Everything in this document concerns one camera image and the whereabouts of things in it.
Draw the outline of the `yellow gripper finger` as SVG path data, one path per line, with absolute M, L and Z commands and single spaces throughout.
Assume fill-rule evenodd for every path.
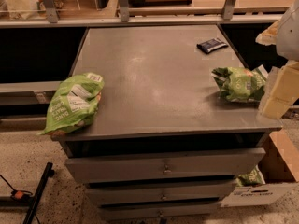
M 280 119 L 299 99 L 299 62 L 287 61 L 268 74 L 259 112 L 270 119 Z

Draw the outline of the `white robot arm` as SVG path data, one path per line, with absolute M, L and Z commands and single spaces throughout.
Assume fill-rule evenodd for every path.
M 271 69 L 259 105 L 262 115 L 280 119 L 299 98 L 299 0 L 280 20 L 258 34 L 256 42 L 275 45 L 277 55 L 288 60 L 281 68 Z

